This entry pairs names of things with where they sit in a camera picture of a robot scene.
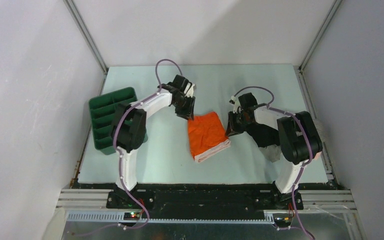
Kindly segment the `orange underwear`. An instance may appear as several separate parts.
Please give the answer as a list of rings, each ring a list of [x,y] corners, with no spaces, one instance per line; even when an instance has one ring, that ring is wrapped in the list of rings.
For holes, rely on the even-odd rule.
[[[190,154],[196,163],[201,163],[231,146],[222,122],[214,111],[188,120],[187,135]]]

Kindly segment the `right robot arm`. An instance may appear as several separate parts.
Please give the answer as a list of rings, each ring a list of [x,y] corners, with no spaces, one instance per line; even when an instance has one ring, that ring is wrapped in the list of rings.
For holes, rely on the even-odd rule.
[[[297,190],[304,168],[323,150],[323,141],[314,120],[307,111],[291,113],[259,104],[252,93],[229,101],[226,136],[247,133],[256,145],[266,151],[278,152],[286,160],[274,181],[278,191],[271,194],[271,204],[284,209],[291,202],[289,193]]]

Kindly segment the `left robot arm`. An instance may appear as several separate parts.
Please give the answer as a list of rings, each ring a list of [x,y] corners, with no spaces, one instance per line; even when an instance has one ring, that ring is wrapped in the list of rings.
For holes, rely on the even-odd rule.
[[[133,208],[138,194],[132,189],[137,185],[137,154],[147,134],[147,120],[162,110],[173,106],[176,116],[194,119],[196,85],[182,75],[162,83],[150,96],[132,103],[120,103],[115,109],[110,137],[118,154],[118,179],[115,184],[123,189],[118,201],[125,208]]]

